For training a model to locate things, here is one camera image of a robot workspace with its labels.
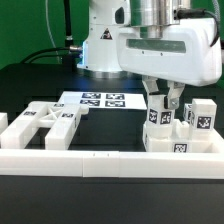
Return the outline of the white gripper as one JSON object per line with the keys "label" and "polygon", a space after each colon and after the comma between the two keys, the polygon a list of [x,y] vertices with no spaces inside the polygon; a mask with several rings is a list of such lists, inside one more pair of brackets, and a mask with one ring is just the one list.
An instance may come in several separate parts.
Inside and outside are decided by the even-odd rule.
{"label": "white gripper", "polygon": [[148,95],[159,94],[157,79],[168,80],[166,109],[179,107],[185,84],[205,86],[221,77],[220,25],[214,13],[181,4],[127,4],[118,12],[119,65],[144,75]]}

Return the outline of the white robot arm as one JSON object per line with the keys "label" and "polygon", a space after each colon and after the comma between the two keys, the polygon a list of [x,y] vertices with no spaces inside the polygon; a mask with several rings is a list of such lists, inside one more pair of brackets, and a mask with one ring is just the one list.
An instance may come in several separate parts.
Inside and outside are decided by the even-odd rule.
{"label": "white robot arm", "polygon": [[89,34],[78,67],[97,77],[140,74],[149,94],[163,79],[165,107],[176,109],[186,85],[221,77],[220,17],[193,9],[191,0],[89,0]]}

